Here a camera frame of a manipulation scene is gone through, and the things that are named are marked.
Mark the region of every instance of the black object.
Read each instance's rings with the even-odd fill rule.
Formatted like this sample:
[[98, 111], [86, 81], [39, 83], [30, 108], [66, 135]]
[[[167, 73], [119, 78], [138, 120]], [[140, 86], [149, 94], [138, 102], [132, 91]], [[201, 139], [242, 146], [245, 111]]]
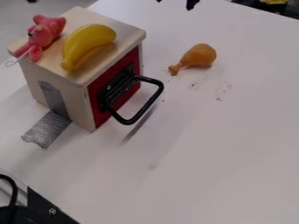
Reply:
[[253, 7], [263, 11], [270, 11], [270, 12], [279, 12], [280, 14], [284, 15], [285, 10], [287, 8], [288, 3], [279, 3], [279, 4], [267, 4], [262, 3], [260, 0], [254, 0]]
[[200, 0], [187, 0], [186, 9], [188, 11], [193, 10], [195, 5], [199, 2], [200, 2]]
[[[158, 90], [145, 102], [143, 107], [132, 118], [124, 119], [112, 108], [112, 105], [138, 81], [154, 84], [158, 86]], [[143, 116], [163, 90], [164, 84], [161, 81], [141, 75], [135, 75], [133, 64], [131, 63], [122, 70], [122, 72], [117, 74], [104, 88], [102, 88], [98, 92], [97, 97], [101, 113], [108, 112], [119, 123], [131, 125]]]
[[3, 174], [0, 179], [10, 183], [12, 195], [8, 206], [0, 207], [1, 224], [79, 224], [55, 205], [28, 187], [27, 206], [17, 206], [16, 182]]

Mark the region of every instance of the black metal handle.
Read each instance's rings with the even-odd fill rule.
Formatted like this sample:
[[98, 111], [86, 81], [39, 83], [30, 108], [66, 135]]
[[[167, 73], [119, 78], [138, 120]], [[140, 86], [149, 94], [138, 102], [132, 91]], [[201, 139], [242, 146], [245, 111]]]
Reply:
[[155, 80], [149, 77], [144, 77], [141, 75], [134, 75], [130, 78], [132, 82], [137, 82], [137, 81], [144, 81], [148, 82], [150, 84], [154, 84], [158, 86], [158, 90], [145, 102], [143, 107], [139, 109], [139, 111], [130, 119], [124, 119], [122, 116], [120, 116], [108, 103], [107, 100], [102, 99], [103, 106], [105, 110], [112, 116], [114, 117], [119, 123], [122, 123], [124, 125], [131, 125], [138, 121], [140, 117], [143, 116], [143, 114], [150, 108], [150, 106], [154, 103], [154, 101], [159, 97], [159, 95], [163, 92], [164, 90], [164, 84], [159, 81]]
[[10, 184], [11, 189], [12, 189], [10, 204], [7, 206], [7, 211], [4, 215], [4, 217], [2, 217], [3, 219], [0, 220], [0, 222], [3, 223], [3, 224], [11, 224], [13, 222], [14, 215], [15, 215], [15, 212], [16, 212], [17, 185], [16, 185], [16, 182], [12, 178], [10, 178], [6, 175], [0, 174], [0, 179], [6, 180]]

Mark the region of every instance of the toy banana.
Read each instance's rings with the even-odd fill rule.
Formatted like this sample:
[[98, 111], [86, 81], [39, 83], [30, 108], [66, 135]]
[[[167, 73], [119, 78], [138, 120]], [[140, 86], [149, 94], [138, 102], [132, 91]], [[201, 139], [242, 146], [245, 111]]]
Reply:
[[114, 41], [116, 33], [103, 24], [88, 24], [71, 33], [63, 45], [61, 67], [72, 72], [76, 63], [90, 50]]

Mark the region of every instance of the pink stuffed toy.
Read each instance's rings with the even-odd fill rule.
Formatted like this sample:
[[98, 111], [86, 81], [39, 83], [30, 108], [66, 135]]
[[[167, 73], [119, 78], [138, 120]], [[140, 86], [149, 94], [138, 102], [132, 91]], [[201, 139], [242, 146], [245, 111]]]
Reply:
[[18, 48], [14, 56], [19, 58], [28, 52], [29, 59], [37, 62], [42, 56], [43, 47], [49, 46], [59, 37], [66, 25], [66, 19], [36, 15], [33, 21], [35, 25], [28, 30], [28, 43]]

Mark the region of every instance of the toy chicken drumstick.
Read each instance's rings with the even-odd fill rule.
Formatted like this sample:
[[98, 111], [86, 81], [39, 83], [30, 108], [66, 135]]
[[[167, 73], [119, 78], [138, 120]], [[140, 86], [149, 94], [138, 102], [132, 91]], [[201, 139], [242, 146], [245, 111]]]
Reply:
[[175, 66], [169, 66], [168, 69], [172, 75], [177, 75], [181, 67], [208, 67], [216, 60], [216, 57], [217, 53], [211, 46], [198, 44], [190, 49]]

